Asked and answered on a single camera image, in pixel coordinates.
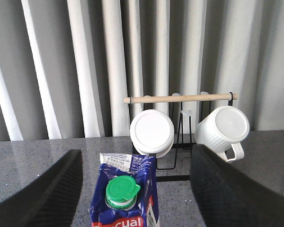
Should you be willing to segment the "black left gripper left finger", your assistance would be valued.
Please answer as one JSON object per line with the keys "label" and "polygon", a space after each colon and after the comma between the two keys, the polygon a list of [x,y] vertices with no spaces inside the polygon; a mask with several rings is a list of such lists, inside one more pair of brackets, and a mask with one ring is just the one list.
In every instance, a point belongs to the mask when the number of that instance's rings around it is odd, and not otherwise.
{"label": "black left gripper left finger", "polygon": [[81,189],[81,151],[69,150],[39,178],[0,203],[0,227],[70,227]]}

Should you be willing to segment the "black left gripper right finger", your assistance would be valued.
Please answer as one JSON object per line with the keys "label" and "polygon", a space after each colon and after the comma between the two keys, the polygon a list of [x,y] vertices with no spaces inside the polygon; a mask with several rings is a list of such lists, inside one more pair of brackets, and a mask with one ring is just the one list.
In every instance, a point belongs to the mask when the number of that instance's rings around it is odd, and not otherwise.
{"label": "black left gripper right finger", "polygon": [[190,185],[208,227],[284,227],[284,196],[194,144]]}

